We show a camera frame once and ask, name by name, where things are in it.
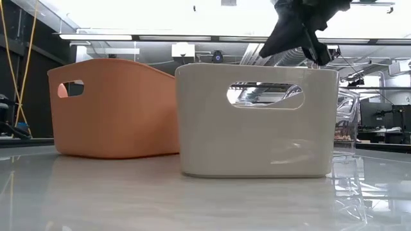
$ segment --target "plastic storage basket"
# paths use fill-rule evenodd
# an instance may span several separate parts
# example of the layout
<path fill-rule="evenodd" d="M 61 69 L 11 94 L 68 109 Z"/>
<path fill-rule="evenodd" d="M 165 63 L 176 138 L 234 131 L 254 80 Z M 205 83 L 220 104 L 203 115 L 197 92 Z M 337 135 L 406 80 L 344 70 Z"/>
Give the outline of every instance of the plastic storage basket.
<path fill-rule="evenodd" d="M 179 152 L 173 76 L 106 58 L 59 67 L 48 75 L 59 152 L 95 158 Z M 83 93 L 67 97 L 62 83 L 76 80 L 83 81 Z"/>
<path fill-rule="evenodd" d="M 338 73 L 249 65 L 176 70 L 182 170 L 206 177 L 317 177 L 331 171 Z M 235 82 L 288 83 L 302 93 L 236 107 Z"/>

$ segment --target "robotic arm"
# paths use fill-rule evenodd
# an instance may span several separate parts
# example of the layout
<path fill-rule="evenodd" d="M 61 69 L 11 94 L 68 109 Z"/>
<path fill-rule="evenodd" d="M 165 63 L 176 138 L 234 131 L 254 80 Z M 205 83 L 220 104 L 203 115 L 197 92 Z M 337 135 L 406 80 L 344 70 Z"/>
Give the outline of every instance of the robotic arm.
<path fill-rule="evenodd" d="M 324 31 L 338 11 L 350 9 L 352 0 L 272 0 L 279 20 L 259 55 L 263 58 L 302 47 L 306 58 L 317 65 L 332 61 L 327 45 L 315 32 Z"/>

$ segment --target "desk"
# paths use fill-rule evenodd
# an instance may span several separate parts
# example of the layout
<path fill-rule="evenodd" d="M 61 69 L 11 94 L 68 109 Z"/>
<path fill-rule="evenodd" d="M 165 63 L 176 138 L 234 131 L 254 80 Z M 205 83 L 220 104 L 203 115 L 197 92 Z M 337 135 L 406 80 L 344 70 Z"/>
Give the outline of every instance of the desk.
<path fill-rule="evenodd" d="M 371 141 L 372 143 L 387 143 L 387 144 L 400 144 L 403 138 L 403 132 L 377 132 L 377 131 L 366 131 L 358 132 L 357 138 L 360 140 Z M 405 132 L 406 144 L 410 144 L 410 132 Z"/>
<path fill-rule="evenodd" d="M 357 151 L 328 178 L 201 179 L 178 155 L 1 149 L 0 230 L 410 230 L 411 155 Z"/>

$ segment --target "metal frame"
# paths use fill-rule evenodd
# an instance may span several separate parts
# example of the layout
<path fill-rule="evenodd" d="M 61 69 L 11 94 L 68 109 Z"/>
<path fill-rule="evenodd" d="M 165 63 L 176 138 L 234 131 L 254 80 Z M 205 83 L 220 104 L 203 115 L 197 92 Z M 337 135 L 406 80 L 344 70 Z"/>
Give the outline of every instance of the metal frame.
<path fill-rule="evenodd" d="M 77 35 L 77 33 L 54 33 L 55 35 Z M 113 34 L 87 34 L 87 35 L 113 35 Z M 251 36 L 219 36 L 219 35 L 131 35 L 132 40 L 111 41 L 136 41 L 136 42 L 227 42 L 227 43 L 264 43 L 268 37 Z M 104 41 L 101 39 L 88 39 L 88 41 Z M 327 45 L 357 45 L 357 46 L 411 46 L 410 38 L 319 38 L 320 42 Z"/>

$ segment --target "white basket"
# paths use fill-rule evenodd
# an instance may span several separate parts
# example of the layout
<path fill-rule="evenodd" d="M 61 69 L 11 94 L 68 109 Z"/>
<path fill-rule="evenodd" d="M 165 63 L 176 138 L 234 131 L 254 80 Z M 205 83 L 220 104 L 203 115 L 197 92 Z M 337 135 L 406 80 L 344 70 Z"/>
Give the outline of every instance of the white basket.
<path fill-rule="evenodd" d="M 234 82 L 289 83 L 302 93 L 261 107 L 227 99 Z M 338 73 L 189 64 L 176 70 L 182 170 L 206 177 L 318 177 L 331 171 Z"/>

